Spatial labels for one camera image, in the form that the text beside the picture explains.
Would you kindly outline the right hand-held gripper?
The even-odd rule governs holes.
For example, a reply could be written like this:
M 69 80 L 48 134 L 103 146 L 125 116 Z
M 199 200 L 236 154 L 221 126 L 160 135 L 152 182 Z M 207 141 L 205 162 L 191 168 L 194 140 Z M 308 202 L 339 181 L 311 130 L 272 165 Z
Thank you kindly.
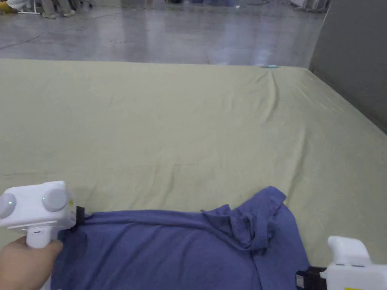
M 374 264 L 358 239 L 330 236 L 333 261 L 327 268 L 308 267 L 296 273 L 298 290 L 385 290 L 387 265 Z

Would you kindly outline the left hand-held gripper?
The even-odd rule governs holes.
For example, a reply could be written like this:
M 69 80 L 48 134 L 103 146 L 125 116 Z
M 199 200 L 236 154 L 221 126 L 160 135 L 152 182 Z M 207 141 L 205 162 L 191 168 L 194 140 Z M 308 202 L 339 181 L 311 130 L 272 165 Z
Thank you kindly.
M 85 209 L 65 181 L 12 187 L 0 197 L 0 226 L 26 236 L 31 248 L 44 248 L 62 230 L 84 222 Z

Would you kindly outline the person's left hand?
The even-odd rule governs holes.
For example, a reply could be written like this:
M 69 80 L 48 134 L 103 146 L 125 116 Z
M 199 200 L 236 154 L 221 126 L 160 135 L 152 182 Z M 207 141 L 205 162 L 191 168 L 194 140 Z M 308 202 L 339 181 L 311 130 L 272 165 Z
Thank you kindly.
M 40 290 L 52 274 L 63 249 L 59 240 L 44 248 L 29 248 L 21 237 L 0 251 L 0 288 L 2 290 Z

